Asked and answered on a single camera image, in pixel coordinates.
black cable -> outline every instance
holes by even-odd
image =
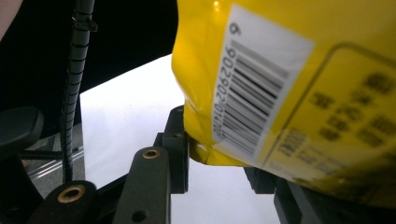
[[[93,5],[94,0],[77,0],[73,16],[73,34],[61,114],[64,183],[73,180],[72,131],[78,91],[87,57],[90,32],[97,31],[97,24],[92,21]]]

printed number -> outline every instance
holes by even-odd
[[[221,117],[219,117],[219,116],[215,116],[215,122],[216,122],[216,124],[219,126],[219,127],[221,127],[221,123],[222,123],[222,118]]]
[[[236,24],[235,22],[232,22],[230,24],[230,33],[232,35],[241,35],[241,29],[239,28],[238,24]]]
[[[228,85],[230,84],[230,81],[224,77],[220,77],[220,81],[221,81],[221,84],[223,84],[223,86],[225,86],[225,87],[228,87]]]
[[[227,71],[227,69],[224,66],[221,67],[220,72],[224,74],[224,76],[226,77],[231,77],[231,71],[230,72]]]
[[[229,59],[229,58],[227,58],[227,57],[224,57],[224,58],[223,58],[223,63],[224,63],[224,65],[225,65],[226,67],[228,67],[228,68],[233,68],[233,60],[231,60],[231,59]]]
[[[221,94],[227,94],[227,89],[224,87],[224,86],[222,86],[222,85],[218,85],[218,91],[221,93]]]
[[[213,131],[216,133],[216,135],[218,137],[222,137],[222,134],[221,134],[222,127],[220,124],[215,124],[213,129],[214,129]]]
[[[225,50],[227,51],[228,56],[230,56],[230,58],[234,58],[236,56],[236,52],[234,49],[229,49],[229,48],[225,48]]]
[[[223,105],[215,104],[215,108],[220,113],[222,113],[224,111],[224,106]]]
[[[225,96],[221,95],[220,93],[216,93],[216,96],[222,101],[225,102]]]

yellow plastic packaging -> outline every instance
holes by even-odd
[[[191,157],[396,208],[396,1],[178,0]]]

white label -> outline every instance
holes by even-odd
[[[233,4],[219,60],[212,137],[255,161],[314,43]]]

dark background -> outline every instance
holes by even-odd
[[[38,107],[45,117],[42,137],[59,132],[74,5],[24,0],[0,43],[0,111]],[[80,92],[171,53],[177,2],[97,0],[92,20],[99,31],[91,33]]]

